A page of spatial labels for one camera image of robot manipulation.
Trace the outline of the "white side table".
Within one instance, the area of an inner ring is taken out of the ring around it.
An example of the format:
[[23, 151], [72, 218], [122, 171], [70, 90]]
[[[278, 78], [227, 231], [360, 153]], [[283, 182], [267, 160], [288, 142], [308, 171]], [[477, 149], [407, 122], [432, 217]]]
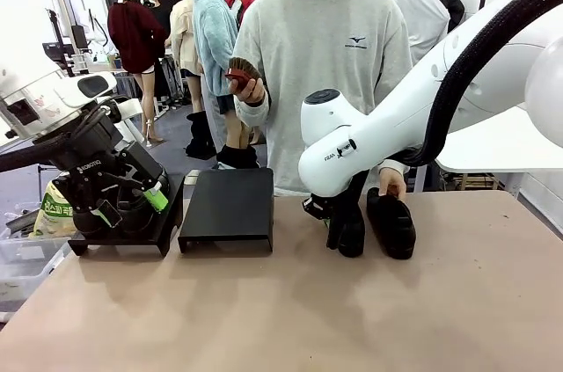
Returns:
[[457, 173], [563, 171], [563, 149], [529, 122], [488, 120], [448, 135], [436, 162]]

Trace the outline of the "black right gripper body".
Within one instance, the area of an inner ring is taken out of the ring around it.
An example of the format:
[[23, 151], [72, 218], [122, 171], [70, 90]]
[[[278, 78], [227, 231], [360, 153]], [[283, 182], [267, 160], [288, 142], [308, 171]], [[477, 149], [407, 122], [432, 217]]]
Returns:
[[333, 215], [334, 198], [320, 197], [311, 194], [302, 202], [303, 210], [314, 218], [331, 218]]

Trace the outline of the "person's left forearm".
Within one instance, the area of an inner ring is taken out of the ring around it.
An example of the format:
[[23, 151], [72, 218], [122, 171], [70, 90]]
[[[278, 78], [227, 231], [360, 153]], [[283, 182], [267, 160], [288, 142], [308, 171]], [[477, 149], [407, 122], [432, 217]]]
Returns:
[[399, 161], [392, 159], [385, 159], [382, 163], [377, 166], [377, 169], [381, 171], [383, 168], [393, 169], [401, 174], [406, 174], [410, 168]]

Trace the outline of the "short black boots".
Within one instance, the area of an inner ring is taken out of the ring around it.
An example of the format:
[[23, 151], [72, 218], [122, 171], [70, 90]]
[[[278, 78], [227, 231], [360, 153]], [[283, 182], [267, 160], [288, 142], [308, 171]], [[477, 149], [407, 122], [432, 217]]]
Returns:
[[259, 168], [256, 150], [253, 146], [237, 149], [224, 145], [216, 154], [219, 170]]

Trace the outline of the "tall black boots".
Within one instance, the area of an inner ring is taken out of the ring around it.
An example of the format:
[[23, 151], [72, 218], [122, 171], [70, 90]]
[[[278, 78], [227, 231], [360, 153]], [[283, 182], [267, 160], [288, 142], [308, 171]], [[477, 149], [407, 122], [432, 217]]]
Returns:
[[209, 129], [206, 112], [190, 113], [186, 118], [191, 122], [190, 131], [192, 134], [192, 139], [185, 148], [186, 155], [200, 160], [209, 160], [214, 157], [216, 148]]

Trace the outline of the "black metal shoe stand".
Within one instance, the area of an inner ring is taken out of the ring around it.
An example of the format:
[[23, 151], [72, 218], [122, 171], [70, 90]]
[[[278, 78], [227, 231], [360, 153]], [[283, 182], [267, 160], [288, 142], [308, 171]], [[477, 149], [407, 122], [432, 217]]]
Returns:
[[199, 173], [178, 235], [179, 250], [196, 244], [255, 242], [274, 249], [274, 174], [269, 168]]
[[77, 256], [82, 256], [90, 246], [154, 246], [164, 258], [170, 250], [175, 230], [183, 221], [184, 179], [185, 176], [182, 174], [172, 174], [169, 177], [169, 203], [162, 213], [153, 216], [139, 237], [126, 237], [119, 228], [109, 231], [100, 238], [84, 237], [78, 232], [69, 240], [70, 249]]

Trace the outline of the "green yellow snack bag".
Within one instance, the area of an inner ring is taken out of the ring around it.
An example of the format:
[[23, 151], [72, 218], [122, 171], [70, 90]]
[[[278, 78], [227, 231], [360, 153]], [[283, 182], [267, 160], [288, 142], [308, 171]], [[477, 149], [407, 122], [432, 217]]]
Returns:
[[49, 181], [30, 238], [71, 237], [77, 232], [73, 208]]

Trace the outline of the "mannequin in light blue fleece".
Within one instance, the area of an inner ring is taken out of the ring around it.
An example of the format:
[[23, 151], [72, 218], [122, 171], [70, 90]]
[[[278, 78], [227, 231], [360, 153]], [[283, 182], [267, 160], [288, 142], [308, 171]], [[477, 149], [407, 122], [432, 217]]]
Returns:
[[238, 27], [224, 0], [194, 0], [194, 37], [210, 97], [226, 127], [224, 147], [242, 148], [242, 125], [234, 107], [225, 73], [233, 53]]

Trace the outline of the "clear plastic storage bin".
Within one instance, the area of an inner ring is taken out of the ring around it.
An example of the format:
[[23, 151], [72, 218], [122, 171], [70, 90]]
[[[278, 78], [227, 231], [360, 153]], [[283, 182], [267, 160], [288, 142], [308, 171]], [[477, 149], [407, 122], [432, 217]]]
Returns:
[[6, 324], [70, 253], [69, 237], [15, 238], [0, 232], [0, 325]]

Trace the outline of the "person in grey sweatshirt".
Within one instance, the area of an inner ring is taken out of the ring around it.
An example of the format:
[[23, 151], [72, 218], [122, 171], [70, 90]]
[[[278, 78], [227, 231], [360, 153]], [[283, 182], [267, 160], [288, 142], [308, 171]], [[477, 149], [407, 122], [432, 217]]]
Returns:
[[259, 127], [278, 195], [307, 192], [297, 166], [308, 95], [336, 89], [369, 114], [412, 68], [406, 22], [393, 0], [256, 0], [234, 55], [259, 71], [270, 98]]

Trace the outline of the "mannequin in maroon sweater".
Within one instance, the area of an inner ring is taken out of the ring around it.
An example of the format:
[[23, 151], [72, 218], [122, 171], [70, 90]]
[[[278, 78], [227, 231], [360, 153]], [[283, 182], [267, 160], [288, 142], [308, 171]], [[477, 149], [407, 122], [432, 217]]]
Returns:
[[154, 128], [155, 65], [165, 56], [165, 30], [150, 9], [134, 0], [117, 0], [111, 6], [107, 27], [122, 68], [142, 92], [143, 136], [149, 144], [161, 143]]

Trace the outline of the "mannequin in white shirt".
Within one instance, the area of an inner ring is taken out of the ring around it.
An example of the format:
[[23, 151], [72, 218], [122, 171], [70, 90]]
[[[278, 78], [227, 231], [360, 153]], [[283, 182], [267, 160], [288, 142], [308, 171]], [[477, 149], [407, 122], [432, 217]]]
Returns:
[[448, 34], [450, 14], [440, 0], [394, 0], [406, 22], [412, 64]]

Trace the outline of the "white draped cloth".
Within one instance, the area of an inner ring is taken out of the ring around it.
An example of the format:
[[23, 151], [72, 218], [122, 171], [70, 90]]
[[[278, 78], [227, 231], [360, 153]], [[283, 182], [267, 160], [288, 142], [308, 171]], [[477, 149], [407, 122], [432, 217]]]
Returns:
[[143, 113], [141, 103], [138, 99], [132, 98], [117, 104], [117, 108], [121, 115], [121, 120], [115, 123], [125, 142], [144, 143], [141, 131], [133, 123], [133, 118]]

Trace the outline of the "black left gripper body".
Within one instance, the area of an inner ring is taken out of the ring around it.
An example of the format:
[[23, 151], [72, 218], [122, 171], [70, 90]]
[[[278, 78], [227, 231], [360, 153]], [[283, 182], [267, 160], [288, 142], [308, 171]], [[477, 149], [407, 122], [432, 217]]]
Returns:
[[97, 198], [115, 206], [122, 187], [149, 186], [161, 176], [165, 176], [164, 167], [139, 142], [132, 142], [118, 152], [102, 151], [68, 167], [54, 186], [72, 207], [80, 201], [90, 207]]

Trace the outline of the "mannequin in red top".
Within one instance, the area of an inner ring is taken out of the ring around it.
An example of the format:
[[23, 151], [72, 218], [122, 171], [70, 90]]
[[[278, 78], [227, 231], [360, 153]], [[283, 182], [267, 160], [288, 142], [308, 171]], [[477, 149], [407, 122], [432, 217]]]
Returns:
[[253, 1], [254, 0], [225, 0], [229, 6], [231, 15], [237, 21], [238, 26], [241, 25], [245, 12]]

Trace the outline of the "person's left hand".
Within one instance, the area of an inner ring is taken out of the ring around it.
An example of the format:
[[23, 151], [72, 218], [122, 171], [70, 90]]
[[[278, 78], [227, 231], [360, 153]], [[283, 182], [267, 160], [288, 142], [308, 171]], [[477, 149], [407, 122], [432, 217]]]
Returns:
[[400, 201], [406, 200], [406, 182], [404, 175], [392, 168], [382, 168], [379, 171], [380, 196], [390, 195]]

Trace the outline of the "person's right forearm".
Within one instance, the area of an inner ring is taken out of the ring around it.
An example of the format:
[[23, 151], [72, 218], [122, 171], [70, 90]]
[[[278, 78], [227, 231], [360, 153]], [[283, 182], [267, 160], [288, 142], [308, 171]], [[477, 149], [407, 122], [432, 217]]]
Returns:
[[264, 93], [264, 98], [258, 104], [247, 104], [241, 102], [237, 96], [234, 97], [237, 117], [246, 124], [246, 126], [258, 127], [267, 122], [267, 116], [270, 108], [270, 98], [268, 92]]

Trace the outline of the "mannequin in beige jacket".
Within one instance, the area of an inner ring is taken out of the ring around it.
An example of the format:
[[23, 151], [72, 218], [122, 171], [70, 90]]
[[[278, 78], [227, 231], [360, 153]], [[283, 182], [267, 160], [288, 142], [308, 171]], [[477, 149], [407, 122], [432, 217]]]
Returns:
[[172, 57], [181, 71], [187, 74], [194, 113], [203, 111], [201, 94], [201, 63], [197, 54], [193, 26], [194, 0], [180, 0], [172, 7]]

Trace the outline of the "brown shoe brush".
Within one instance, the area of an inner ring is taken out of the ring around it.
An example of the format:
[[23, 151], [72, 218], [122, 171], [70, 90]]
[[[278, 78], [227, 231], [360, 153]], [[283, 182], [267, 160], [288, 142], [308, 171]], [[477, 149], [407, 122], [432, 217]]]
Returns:
[[236, 81], [238, 84], [237, 90], [242, 91], [251, 79], [257, 81], [260, 78], [260, 73], [246, 59], [232, 57], [229, 61], [229, 67], [225, 73], [225, 77], [230, 81]]

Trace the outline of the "background person in black cap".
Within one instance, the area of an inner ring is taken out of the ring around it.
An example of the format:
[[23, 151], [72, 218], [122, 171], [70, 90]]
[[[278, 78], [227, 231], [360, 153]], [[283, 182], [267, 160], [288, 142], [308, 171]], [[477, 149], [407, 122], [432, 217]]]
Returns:
[[140, 0], [141, 5], [148, 8], [159, 24], [164, 28], [166, 35], [170, 34], [170, 10], [160, 3], [160, 0]]

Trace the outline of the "person's right hand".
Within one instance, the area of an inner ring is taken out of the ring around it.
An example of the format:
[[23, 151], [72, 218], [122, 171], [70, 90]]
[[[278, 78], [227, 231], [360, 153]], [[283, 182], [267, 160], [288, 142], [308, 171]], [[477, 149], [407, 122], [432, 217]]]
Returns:
[[233, 79], [230, 81], [230, 92], [241, 102], [249, 106], [260, 105], [265, 98], [265, 87], [262, 79], [250, 79], [245, 86]]

